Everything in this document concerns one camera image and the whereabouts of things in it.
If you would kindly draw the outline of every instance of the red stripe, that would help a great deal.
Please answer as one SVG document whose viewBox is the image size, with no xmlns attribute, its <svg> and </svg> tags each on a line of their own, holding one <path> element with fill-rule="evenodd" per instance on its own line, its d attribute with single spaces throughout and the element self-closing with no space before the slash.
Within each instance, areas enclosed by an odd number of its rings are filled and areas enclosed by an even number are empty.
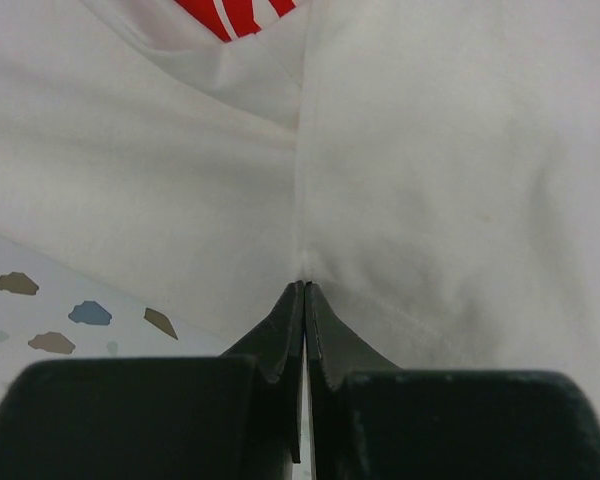
<svg viewBox="0 0 600 480">
<path fill-rule="evenodd" d="M 229 34 L 224 28 L 224 25 L 222 25 L 222 21 L 220 20 L 216 6 L 213 4 L 213 0 L 175 1 L 193 17 L 195 17 L 201 24 L 211 30 L 220 40 L 223 42 L 228 42 L 231 40 L 229 38 Z"/>
<path fill-rule="evenodd" d="M 253 19 L 252 0 L 222 0 L 222 3 L 238 37 L 260 31 L 260 27 Z"/>
<path fill-rule="evenodd" d="M 279 17 L 286 15 L 291 10 L 296 8 L 292 0 L 269 0 L 269 2 L 271 5 L 273 5 L 273 8 L 276 9 Z"/>
</svg>

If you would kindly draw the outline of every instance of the white fabric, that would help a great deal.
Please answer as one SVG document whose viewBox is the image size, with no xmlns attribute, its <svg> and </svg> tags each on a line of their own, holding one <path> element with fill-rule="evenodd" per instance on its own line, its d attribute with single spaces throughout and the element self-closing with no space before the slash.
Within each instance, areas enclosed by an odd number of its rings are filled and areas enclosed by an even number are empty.
<svg viewBox="0 0 600 480">
<path fill-rule="evenodd" d="M 79 2 L 0 0 L 0 234 L 24 246 L 234 341 L 293 277 L 294 146 Z"/>
<path fill-rule="evenodd" d="M 0 0 L 0 233 L 227 340 L 311 279 L 405 367 L 600 413 L 600 0 L 313 0 L 231 44 L 84 3 L 146 58 Z"/>
<path fill-rule="evenodd" d="M 298 268 L 401 365 L 564 371 L 600 412 L 600 1 L 312 15 Z"/>
</svg>

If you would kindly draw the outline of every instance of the patterned surface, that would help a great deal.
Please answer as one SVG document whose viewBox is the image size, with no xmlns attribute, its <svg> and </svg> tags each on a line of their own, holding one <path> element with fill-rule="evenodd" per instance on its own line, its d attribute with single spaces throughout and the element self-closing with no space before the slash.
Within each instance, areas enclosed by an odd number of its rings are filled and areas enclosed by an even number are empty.
<svg viewBox="0 0 600 480">
<path fill-rule="evenodd" d="M 52 358 L 214 356 L 220 339 L 0 237 L 0 400 L 26 366 Z M 306 401 L 302 424 L 310 478 Z"/>
</svg>

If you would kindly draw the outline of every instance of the black object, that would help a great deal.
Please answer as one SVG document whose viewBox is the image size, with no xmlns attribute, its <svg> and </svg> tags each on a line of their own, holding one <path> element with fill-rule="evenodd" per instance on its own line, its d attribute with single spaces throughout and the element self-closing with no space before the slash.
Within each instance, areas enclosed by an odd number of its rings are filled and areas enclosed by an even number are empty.
<svg viewBox="0 0 600 480">
<path fill-rule="evenodd" d="M 290 478 L 305 338 L 318 480 L 600 479 L 566 377 L 401 370 L 297 282 L 219 358 L 27 369 L 0 406 L 0 480 Z"/>
</svg>

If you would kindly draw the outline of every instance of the white cloth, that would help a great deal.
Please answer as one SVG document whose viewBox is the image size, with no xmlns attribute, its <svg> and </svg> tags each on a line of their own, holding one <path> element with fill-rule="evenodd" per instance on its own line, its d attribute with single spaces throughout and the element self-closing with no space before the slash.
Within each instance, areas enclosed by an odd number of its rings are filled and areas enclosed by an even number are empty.
<svg viewBox="0 0 600 480">
<path fill-rule="evenodd" d="M 0 233 L 229 341 L 314 280 L 405 367 L 600 413 L 600 0 L 313 0 L 230 44 L 84 3 L 142 56 L 0 1 Z"/>
</svg>

